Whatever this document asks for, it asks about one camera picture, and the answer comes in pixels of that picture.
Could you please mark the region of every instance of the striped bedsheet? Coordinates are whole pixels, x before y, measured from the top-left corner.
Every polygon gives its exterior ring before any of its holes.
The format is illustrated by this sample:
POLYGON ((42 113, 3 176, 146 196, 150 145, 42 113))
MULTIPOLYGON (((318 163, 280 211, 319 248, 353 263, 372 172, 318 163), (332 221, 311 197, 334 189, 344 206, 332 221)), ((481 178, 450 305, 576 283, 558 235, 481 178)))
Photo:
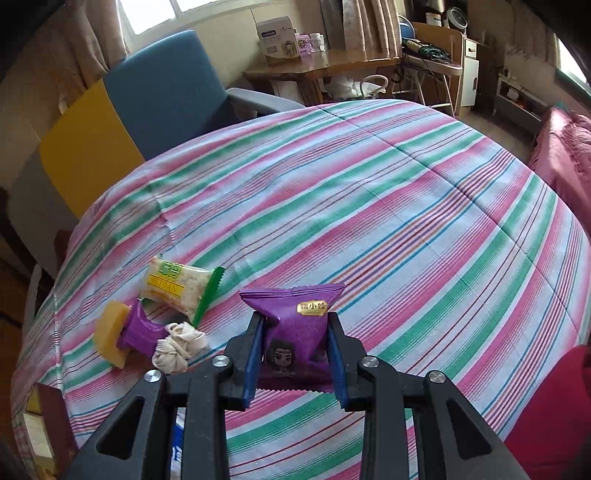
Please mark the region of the striped bedsheet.
MULTIPOLYGON (((33 382, 63 391, 82 445, 150 367, 135 356, 112 368, 92 333, 108 300, 137 295, 159 253, 226 268, 200 325, 211 348, 193 365, 246 328, 240 288, 345 283, 334 309, 348 335, 400 371, 445 372, 501 437, 589 329, 587 237, 498 144, 400 100, 267 116, 145 163, 85 214, 13 377, 29 467, 20 413, 33 382)), ((157 306, 150 315, 181 319, 157 306)), ((226 425, 240 480, 358 477, 363 417, 333 395, 258 391, 226 425)), ((410 412, 407 427, 416 476, 410 412)))

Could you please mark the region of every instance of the purple snack package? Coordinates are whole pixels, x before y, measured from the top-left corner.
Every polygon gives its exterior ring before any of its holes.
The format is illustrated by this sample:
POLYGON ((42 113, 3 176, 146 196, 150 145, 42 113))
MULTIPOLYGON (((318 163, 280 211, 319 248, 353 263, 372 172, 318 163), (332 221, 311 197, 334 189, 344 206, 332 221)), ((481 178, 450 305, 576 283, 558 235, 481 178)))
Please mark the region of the purple snack package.
POLYGON ((258 388, 332 392, 327 312, 345 285, 245 289, 240 297, 266 319, 258 388))

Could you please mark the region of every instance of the white cloth bundle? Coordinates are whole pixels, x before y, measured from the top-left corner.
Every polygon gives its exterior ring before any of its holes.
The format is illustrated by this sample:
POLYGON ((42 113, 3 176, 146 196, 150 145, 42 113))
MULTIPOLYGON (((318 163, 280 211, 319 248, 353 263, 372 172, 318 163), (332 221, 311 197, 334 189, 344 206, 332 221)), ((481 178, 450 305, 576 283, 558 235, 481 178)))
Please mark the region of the white cloth bundle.
POLYGON ((186 372, 187 361, 207 346, 207 337, 187 322, 170 323, 166 331, 170 335, 158 340, 152 364, 165 374, 186 372))

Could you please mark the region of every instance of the yellow candy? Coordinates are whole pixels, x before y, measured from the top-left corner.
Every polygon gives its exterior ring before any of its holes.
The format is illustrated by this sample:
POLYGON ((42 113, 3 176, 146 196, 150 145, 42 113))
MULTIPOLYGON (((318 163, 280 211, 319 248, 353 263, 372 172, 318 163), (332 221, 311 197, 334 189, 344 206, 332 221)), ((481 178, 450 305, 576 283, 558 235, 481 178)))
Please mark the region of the yellow candy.
POLYGON ((103 314, 95 324, 95 332, 92 340, 96 350, 109 363, 116 367, 123 368, 129 348, 120 350, 117 348, 117 340, 129 314, 129 307, 119 301, 111 300, 107 303, 103 314))

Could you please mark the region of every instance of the wooden desk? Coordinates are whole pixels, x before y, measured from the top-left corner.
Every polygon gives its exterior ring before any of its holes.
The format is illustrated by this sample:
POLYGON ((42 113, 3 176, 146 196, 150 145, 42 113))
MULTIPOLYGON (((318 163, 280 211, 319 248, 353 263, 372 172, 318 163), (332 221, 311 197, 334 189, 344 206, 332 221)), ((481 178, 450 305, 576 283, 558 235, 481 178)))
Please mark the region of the wooden desk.
POLYGON ((322 77, 368 67, 391 67, 399 63, 398 57, 391 59, 382 53, 329 50, 305 55, 301 60, 253 67, 244 72, 244 76, 256 90, 271 95, 274 94, 272 80, 297 82, 304 104, 311 106, 322 103, 322 93, 318 83, 318 79, 322 77))

